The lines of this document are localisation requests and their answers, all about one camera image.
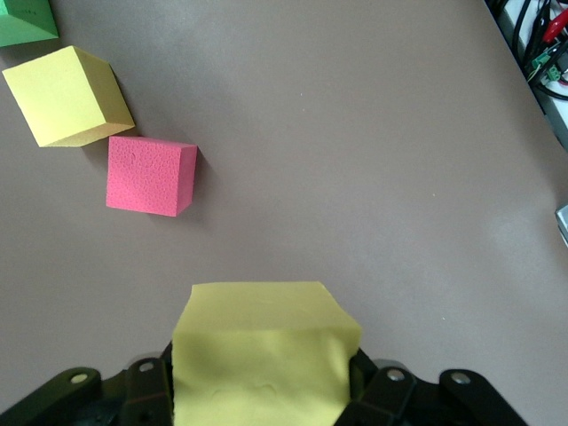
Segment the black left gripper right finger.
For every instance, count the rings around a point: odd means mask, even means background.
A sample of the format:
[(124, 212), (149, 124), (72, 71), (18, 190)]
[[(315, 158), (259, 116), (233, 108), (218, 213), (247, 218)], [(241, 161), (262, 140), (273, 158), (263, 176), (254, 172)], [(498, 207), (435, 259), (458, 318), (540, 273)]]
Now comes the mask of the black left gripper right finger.
[(443, 371), (428, 383), (392, 361), (359, 350), (350, 359), (351, 400), (341, 425), (525, 425), (526, 421), (479, 373)]

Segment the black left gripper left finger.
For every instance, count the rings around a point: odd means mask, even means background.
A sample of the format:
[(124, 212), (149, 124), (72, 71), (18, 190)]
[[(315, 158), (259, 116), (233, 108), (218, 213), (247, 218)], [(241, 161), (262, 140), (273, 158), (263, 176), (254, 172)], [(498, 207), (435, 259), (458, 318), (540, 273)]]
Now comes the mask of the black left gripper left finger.
[(65, 370), (1, 413), (3, 425), (171, 425), (172, 345), (103, 379), (98, 370)]

